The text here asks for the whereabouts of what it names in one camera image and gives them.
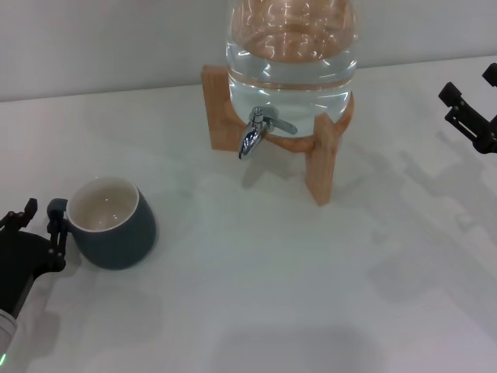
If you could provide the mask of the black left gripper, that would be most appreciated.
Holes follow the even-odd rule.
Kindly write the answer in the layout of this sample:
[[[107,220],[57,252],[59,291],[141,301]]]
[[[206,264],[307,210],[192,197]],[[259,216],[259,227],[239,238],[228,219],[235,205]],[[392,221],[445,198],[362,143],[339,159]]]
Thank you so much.
[[[36,198],[30,198],[23,211],[9,211],[1,219],[1,310],[17,317],[33,282],[44,273],[49,250],[50,271],[61,272],[65,266],[66,219],[61,211],[48,214],[47,232],[42,236],[19,232],[38,210]]]

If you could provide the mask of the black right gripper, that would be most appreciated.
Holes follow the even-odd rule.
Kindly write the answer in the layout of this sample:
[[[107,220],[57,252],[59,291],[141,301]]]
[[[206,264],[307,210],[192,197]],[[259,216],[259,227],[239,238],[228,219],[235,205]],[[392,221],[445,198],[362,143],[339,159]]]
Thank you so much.
[[[497,84],[497,64],[491,63],[482,74],[488,84]],[[496,153],[496,121],[486,120],[462,98],[462,93],[448,82],[439,94],[440,100],[450,108],[445,120],[471,141],[481,154]]]

